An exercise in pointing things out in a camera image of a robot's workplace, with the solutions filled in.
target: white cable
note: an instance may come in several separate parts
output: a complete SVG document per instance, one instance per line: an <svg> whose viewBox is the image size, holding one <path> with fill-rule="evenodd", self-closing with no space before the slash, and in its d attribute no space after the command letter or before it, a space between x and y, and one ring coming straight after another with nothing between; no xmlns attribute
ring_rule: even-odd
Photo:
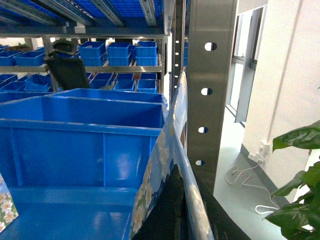
<svg viewBox="0 0 320 240"><path fill-rule="evenodd" d="M239 170L239 167L238 167L238 166L233 165L233 166L230 167L227 171L225 171L225 175L224 175L225 180L226 180L226 182L227 182L228 184L232 185L232 184L234 184L234 183L240 178L240 176L241 176L244 172L246 172L246 171L248 171L248 170L251 170L251 169L255 169L255 168L257 168L259 165L260 165L260 164L257 163L256 166L253 166L253 167L250 167L250 168L247 168L247 169L243 169L243 170ZM233 171L231 172L231 174L233 175L233 174L235 174L235 173L237 173L237 172L240 172L240 173L239 173L239 175L235 178L234 181L230 182L230 181L228 180L228 178L227 178L227 173L228 173L232 168L234 168L234 167L236 167L236 170L233 170ZM243 186L247 186L247 187L259 188L259 189L263 189L263 190L267 191L270 201L273 203L273 205L275 205L275 207L273 207L273 206L265 206L265 205L257 205L257 206L255 207L255 212L256 212L257 214L269 214L269 213L273 213L274 211L263 211L263 212L261 212L261 211L258 211L258 208L275 209L275 210L280 209L280 207L272 200L271 194L270 194L270 192L269 192L268 189L266 189L266 188L263 187L263 186L256 186L256 185L246 184L246 182L247 182L250 178L251 178L251 174L249 173L249 176L242 182L242 185L243 185Z"/></svg>

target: black office chair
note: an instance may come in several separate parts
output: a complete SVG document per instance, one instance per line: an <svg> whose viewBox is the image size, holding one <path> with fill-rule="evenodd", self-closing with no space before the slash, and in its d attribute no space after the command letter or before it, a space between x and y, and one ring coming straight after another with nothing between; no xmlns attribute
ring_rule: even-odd
<svg viewBox="0 0 320 240"><path fill-rule="evenodd" d="M74 56L77 53L77 45L74 42L59 39L52 46L54 51L48 54L48 57L45 57L44 60L63 90L89 89L90 84L83 60L58 55Z"/></svg>

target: round hole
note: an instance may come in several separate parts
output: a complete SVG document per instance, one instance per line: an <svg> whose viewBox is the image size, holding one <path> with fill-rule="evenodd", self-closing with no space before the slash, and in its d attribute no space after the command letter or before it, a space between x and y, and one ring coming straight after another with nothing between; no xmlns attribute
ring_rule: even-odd
<svg viewBox="0 0 320 240"><path fill-rule="evenodd" d="M214 51L217 49L217 44L215 42L207 42L205 45L204 45L204 49L207 50L207 51Z"/></svg>
<svg viewBox="0 0 320 240"><path fill-rule="evenodd" d="M197 165L197 166L202 166L202 165L204 165L205 163L206 163L206 162L203 161L203 160L195 161L195 165Z"/></svg>
<svg viewBox="0 0 320 240"><path fill-rule="evenodd" d="M199 127L198 132L201 134L206 134L209 131L209 128L206 126Z"/></svg>
<svg viewBox="0 0 320 240"><path fill-rule="evenodd" d="M212 89L211 88L202 88L201 89L201 94L202 95L211 95L212 94Z"/></svg>

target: floor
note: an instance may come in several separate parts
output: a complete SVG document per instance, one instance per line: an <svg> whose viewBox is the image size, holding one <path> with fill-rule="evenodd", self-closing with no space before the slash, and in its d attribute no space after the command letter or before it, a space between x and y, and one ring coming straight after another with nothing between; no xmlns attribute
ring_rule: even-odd
<svg viewBox="0 0 320 240"><path fill-rule="evenodd" d="M234 123L234 120L234 116L226 109L213 195L233 221L252 240L284 240L280 228L264 219L267 214L255 212L256 205L273 206L270 203L268 193L263 189L242 185L250 173L251 179L247 182L248 184L264 186L254 171L248 170L248 173L243 173L232 185L228 184L225 179L226 171L234 165L237 165L241 170L250 168L240 153L245 129L240 123ZM229 181L235 179L230 173L227 176Z"/></svg>

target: floral fabric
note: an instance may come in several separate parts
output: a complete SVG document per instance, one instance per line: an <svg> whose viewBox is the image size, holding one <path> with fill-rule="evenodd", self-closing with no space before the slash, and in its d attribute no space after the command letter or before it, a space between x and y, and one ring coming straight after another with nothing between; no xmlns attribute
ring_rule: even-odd
<svg viewBox="0 0 320 240"><path fill-rule="evenodd" d="M166 122L157 138L146 170L142 185L135 197L130 239L132 239L143 222L147 219L157 199L159 198L171 170L177 163L175 151L179 151L174 140L180 136L187 121L187 84L186 75L182 72L179 76L179 85L174 97L174 104L168 113Z"/></svg>
<svg viewBox="0 0 320 240"><path fill-rule="evenodd" d="M18 211L7 185L0 174L0 233L18 217Z"/></svg>

